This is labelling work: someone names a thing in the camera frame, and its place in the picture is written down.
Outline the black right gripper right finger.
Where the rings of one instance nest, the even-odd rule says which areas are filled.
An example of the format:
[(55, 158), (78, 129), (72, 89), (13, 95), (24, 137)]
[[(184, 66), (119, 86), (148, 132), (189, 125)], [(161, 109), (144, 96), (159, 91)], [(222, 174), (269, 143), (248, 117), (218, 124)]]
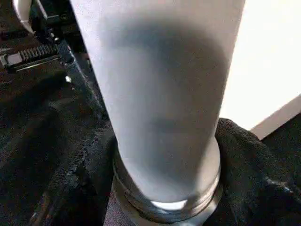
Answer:
[(288, 170), (252, 132), (220, 118), (223, 193), (210, 226), (299, 226), (301, 190)]

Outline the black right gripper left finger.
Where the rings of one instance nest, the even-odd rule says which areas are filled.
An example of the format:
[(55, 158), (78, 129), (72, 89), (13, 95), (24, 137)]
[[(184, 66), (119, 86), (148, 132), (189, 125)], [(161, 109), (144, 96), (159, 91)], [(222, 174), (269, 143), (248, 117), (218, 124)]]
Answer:
[(30, 226), (102, 226), (113, 179), (111, 128), (67, 137), (66, 152), (43, 192)]

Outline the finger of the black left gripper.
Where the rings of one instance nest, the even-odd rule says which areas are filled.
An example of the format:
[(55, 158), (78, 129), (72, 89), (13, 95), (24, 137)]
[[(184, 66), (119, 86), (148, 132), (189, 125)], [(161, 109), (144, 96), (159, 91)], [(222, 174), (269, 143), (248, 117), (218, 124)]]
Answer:
[(75, 52), (66, 40), (56, 44), (60, 59), (74, 88), (98, 118), (108, 118), (103, 98), (87, 53)]

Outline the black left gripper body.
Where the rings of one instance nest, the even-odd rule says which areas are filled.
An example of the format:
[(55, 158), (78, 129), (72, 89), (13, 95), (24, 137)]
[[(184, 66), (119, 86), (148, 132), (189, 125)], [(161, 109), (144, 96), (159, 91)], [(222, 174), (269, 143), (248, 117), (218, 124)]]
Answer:
[(2, 54), (0, 62), (7, 71), (19, 71), (51, 59), (60, 59), (56, 44), (63, 40), (75, 52), (83, 50), (82, 37), (69, 0), (14, 0), (12, 8), (21, 28), (1, 30), (0, 40), (5, 42), (31, 36), (40, 45), (14, 54)]

